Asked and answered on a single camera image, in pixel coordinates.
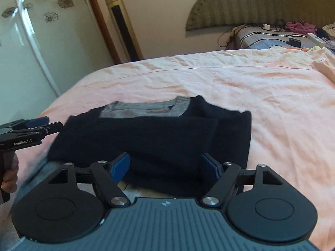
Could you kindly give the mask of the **person left hand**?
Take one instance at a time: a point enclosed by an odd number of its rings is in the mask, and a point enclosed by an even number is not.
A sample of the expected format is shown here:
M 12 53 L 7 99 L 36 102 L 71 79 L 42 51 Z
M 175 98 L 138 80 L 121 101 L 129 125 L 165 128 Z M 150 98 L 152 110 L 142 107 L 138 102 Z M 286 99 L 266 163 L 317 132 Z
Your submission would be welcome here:
M 3 182 L 1 188 L 6 193 L 14 193 L 17 190 L 19 160 L 15 152 L 4 153 Z

